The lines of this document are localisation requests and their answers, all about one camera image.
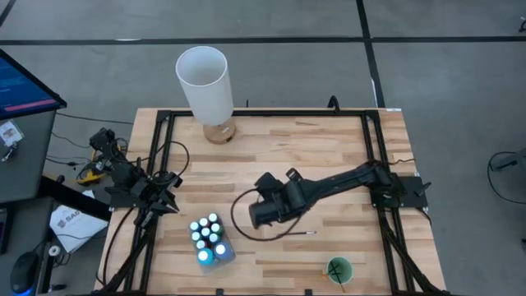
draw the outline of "black table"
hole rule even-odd
[[[15,118],[25,137],[18,145],[16,156],[0,163],[0,207],[8,208],[13,216],[7,250],[0,255],[1,295],[12,294],[9,275],[16,259],[51,238],[49,219],[54,201],[102,220],[109,221],[111,216],[108,205],[103,202],[42,176],[54,119],[54,111]],[[0,145],[0,155],[6,150]],[[37,289],[35,283],[32,294],[47,292],[53,266],[53,260],[47,256],[48,243],[43,243],[36,252],[41,259],[39,287]]]

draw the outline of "concrete floor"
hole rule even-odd
[[[520,0],[367,0],[365,5],[373,36],[517,35],[519,17],[526,15]],[[349,0],[17,0],[0,39],[360,35],[359,24],[355,1]],[[132,121],[136,108],[187,106],[173,61],[189,47],[3,49],[69,103],[65,113]],[[238,107],[247,99],[257,107],[321,107],[331,95],[344,107],[375,105],[362,44],[217,48],[229,60]],[[385,103],[403,109],[418,170],[433,182],[428,198],[448,289],[523,295],[526,255],[519,242],[526,238],[526,206],[498,199],[485,170],[492,153],[526,147],[526,43],[375,44],[374,49]],[[125,138],[131,133],[129,126],[61,117],[54,131],[86,145],[101,127]],[[89,156],[89,151],[53,138],[49,154]],[[76,176],[56,164],[48,163],[46,171]],[[507,197],[526,201],[523,176],[513,168],[494,179]],[[68,294],[89,292],[103,245],[103,240],[86,244],[54,271],[53,281],[69,284]]]

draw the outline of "white cylinder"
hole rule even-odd
[[[188,49],[175,63],[175,72],[197,120],[220,125],[232,116],[232,89],[223,53],[210,46]]]

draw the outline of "butcher block tabletop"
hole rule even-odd
[[[157,111],[138,109],[127,153],[129,160],[149,155]],[[412,159],[402,112],[378,111],[390,162]],[[234,119],[237,132],[224,145],[209,143],[201,124],[193,117],[175,120],[173,140],[188,148],[190,164],[182,175],[182,186],[172,189],[180,212],[159,220],[148,294],[215,294],[216,289],[224,289],[225,294],[300,295],[305,289],[312,289],[315,295],[390,294],[378,217],[365,187],[318,201],[294,229],[316,231],[312,235],[286,236],[266,243],[251,241],[236,231],[229,214],[233,200],[254,188],[254,182],[265,172],[286,182],[285,173],[295,168],[304,178],[317,180],[367,161],[360,118],[236,116]],[[379,155],[374,126],[369,123],[375,154]],[[159,146],[164,143],[166,125],[162,127]],[[159,153],[154,171],[159,169],[160,158]],[[168,171],[178,173],[185,162],[182,147],[172,145]],[[417,172],[413,161],[390,167],[402,176]],[[242,230],[255,237],[270,238],[290,226],[292,222],[253,229],[248,205],[256,199],[257,193],[253,192],[236,205],[234,215]],[[113,213],[99,275],[109,241],[126,211]],[[224,222],[237,258],[203,275],[188,225],[211,212],[219,214]],[[445,289],[429,221],[414,209],[400,209],[400,214],[410,256],[434,285]],[[131,214],[116,237],[108,261],[108,280],[130,252],[135,216]],[[348,258],[353,265],[353,278],[344,285],[344,292],[323,276],[332,257]],[[394,260],[399,287],[404,289],[401,262],[397,255]],[[141,256],[136,264],[134,289],[139,286],[142,263]]]

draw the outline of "paper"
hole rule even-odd
[[[95,198],[91,190],[86,190],[82,194]],[[64,249],[69,253],[76,251],[85,242],[90,240],[90,237],[96,235],[107,226],[108,222],[86,215],[67,206],[59,206],[54,210],[49,221],[49,227],[51,227]],[[84,239],[71,238],[60,234],[69,234]]]
[[[24,138],[24,134],[18,130],[15,123],[10,120],[0,126],[0,137],[7,147],[11,147],[15,142]]]

